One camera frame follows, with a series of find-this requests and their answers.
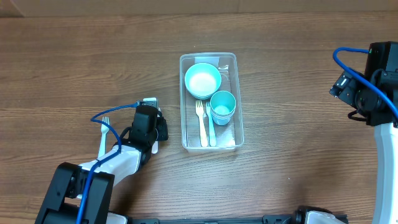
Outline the light blue bowl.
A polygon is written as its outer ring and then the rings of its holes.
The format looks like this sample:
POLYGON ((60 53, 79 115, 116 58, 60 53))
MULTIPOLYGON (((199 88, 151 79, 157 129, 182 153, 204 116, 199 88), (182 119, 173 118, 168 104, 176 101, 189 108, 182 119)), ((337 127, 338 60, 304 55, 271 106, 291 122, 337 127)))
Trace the light blue bowl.
POLYGON ((209 63, 197 63, 186 72, 185 87, 197 99, 209 99, 221 86, 221 73, 209 63))

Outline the light blue plastic fork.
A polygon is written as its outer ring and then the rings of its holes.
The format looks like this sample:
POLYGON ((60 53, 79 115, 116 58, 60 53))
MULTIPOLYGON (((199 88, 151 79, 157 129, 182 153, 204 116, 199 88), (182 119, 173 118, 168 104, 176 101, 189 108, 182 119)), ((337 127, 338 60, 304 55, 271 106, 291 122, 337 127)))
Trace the light blue plastic fork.
POLYGON ((215 147, 217 142, 216 142, 216 134, 215 134, 215 128, 213 124, 213 118, 211 115, 211 105, 210 102, 206 102, 206 114, 208 117, 208 122, 209 122, 209 140, 210 140, 210 146, 215 147))

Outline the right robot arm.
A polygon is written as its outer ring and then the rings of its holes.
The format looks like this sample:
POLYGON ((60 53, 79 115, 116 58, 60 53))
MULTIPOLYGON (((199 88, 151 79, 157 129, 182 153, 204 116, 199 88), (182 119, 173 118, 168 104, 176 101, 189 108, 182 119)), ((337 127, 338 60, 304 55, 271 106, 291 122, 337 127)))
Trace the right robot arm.
POLYGON ((354 109, 349 119, 374 129, 377 184, 372 222, 397 223, 397 42, 375 42, 368 49, 339 47, 333 60, 343 73, 330 94, 354 109), (366 54, 364 73, 345 65, 340 52, 366 54))

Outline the yellow plastic fork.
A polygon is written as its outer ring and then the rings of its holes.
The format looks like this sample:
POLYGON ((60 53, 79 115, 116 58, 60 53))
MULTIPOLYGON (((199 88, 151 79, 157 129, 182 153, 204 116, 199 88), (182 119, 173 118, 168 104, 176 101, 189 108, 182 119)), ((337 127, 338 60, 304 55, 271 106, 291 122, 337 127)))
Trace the yellow plastic fork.
POLYGON ((204 108, 203 108, 202 100, 195 101, 195 111, 198 116, 199 127, 200 127, 200 144, 202 147, 207 147, 208 140, 207 140, 205 124, 204 124, 204 120, 203 120, 204 108))

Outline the white plastic spoon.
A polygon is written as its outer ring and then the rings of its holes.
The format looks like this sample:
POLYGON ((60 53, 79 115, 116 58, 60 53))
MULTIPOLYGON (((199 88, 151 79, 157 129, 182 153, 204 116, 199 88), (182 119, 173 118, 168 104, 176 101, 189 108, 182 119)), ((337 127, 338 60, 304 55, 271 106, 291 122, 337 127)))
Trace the white plastic spoon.
POLYGON ((159 151, 159 142, 156 141, 156 142, 153 144, 153 146, 152 146, 151 153, 152 153, 152 154, 157 154, 158 151, 159 151))

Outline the teal green cup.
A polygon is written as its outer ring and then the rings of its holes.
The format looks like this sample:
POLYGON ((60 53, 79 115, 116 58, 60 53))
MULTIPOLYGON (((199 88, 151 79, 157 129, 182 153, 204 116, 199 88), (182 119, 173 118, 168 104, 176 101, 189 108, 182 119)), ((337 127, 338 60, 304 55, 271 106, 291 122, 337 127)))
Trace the teal green cup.
POLYGON ((211 109, 218 115, 229 115, 236 108, 236 99, 229 91, 217 91, 210 100, 211 109))

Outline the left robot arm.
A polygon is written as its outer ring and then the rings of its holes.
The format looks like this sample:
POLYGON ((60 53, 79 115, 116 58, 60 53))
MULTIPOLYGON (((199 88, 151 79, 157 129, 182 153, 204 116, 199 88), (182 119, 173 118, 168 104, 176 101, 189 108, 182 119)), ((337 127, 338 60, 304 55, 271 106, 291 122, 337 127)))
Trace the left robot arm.
POLYGON ((105 155, 81 165, 64 162, 52 177, 36 223, 106 223, 115 218, 127 223, 127 217, 113 214, 109 204, 113 187, 125 177, 142 169, 169 137, 167 122, 156 99, 137 101, 132 124, 105 155))

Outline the pink cup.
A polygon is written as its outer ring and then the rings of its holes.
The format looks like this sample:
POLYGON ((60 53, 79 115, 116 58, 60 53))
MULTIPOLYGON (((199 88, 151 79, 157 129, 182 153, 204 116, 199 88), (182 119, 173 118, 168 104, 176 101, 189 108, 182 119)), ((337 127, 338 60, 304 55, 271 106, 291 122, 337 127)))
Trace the pink cup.
POLYGON ((216 123, 219 126, 224 126, 227 125, 231 118, 233 117, 233 114, 224 114, 224 115, 220 115, 220 114, 216 114, 216 113, 211 113, 212 118, 213 118, 213 122, 216 123))

